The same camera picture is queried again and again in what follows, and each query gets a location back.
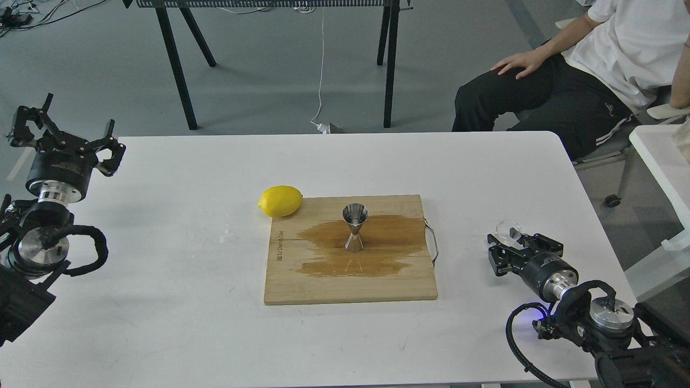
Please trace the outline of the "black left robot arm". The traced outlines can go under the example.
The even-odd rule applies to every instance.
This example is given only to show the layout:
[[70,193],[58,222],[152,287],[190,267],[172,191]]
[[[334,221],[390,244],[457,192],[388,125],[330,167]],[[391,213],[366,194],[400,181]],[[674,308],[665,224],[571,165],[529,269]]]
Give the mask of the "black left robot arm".
[[108,121],[93,142],[62,131],[49,117],[53,95],[41,107],[20,106],[8,140],[36,155],[25,188],[31,200],[2,201],[1,341],[13,342],[55,301],[49,287],[60,275],[77,277],[105,265],[106,236],[76,224],[69,204],[88,194],[93,170],[116,173],[126,146]]

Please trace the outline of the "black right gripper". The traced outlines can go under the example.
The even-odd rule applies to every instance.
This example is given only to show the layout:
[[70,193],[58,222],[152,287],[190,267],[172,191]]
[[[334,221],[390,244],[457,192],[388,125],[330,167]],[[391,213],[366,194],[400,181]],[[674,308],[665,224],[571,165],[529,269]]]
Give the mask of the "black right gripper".
[[521,235],[520,248],[502,243],[493,234],[486,236],[488,259],[496,276],[519,273],[522,281],[542,301],[560,301],[567,290],[579,283],[579,274],[562,260],[564,246],[545,235]]

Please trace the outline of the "person's right hand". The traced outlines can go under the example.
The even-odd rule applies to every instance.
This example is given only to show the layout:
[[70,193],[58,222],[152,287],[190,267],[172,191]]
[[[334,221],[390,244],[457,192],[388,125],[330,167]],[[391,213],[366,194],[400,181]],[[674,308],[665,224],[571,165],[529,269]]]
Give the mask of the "person's right hand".
[[508,71],[519,69],[515,76],[515,79],[519,80],[537,71],[548,57],[549,52],[543,51],[541,48],[528,52],[518,52],[498,61],[491,67],[490,71],[496,71],[498,75],[502,75]]

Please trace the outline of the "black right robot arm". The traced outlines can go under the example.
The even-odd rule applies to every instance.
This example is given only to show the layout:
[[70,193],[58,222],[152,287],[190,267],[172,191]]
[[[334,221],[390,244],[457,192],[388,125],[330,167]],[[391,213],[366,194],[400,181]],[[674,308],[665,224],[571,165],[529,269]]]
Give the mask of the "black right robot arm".
[[595,361],[605,387],[688,387],[688,336],[679,333],[642,303],[630,306],[601,280],[579,282],[577,270],[563,258],[563,245],[547,236],[489,234],[488,259],[497,276],[515,273],[540,298],[512,311],[505,332],[510,350],[543,383],[562,384],[531,363],[516,344],[515,317],[527,309],[539,339],[567,339]]

